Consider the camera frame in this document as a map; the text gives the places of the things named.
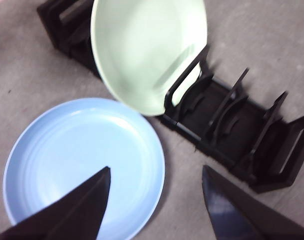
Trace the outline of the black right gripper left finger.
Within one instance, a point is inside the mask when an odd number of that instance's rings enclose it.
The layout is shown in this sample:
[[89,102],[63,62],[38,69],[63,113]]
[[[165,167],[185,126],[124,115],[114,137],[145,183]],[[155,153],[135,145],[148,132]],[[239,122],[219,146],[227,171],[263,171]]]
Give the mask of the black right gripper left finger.
[[94,240],[107,208],[111,172],[94,174],[60,200],[0,233],[0,240]]

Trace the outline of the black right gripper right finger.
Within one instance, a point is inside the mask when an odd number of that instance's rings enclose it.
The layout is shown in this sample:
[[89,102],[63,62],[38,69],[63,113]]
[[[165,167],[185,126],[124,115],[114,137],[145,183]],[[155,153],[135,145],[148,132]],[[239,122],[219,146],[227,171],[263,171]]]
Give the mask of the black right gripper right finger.
[[204,165],[202,189],[218,240],[304,240],[304,227]]

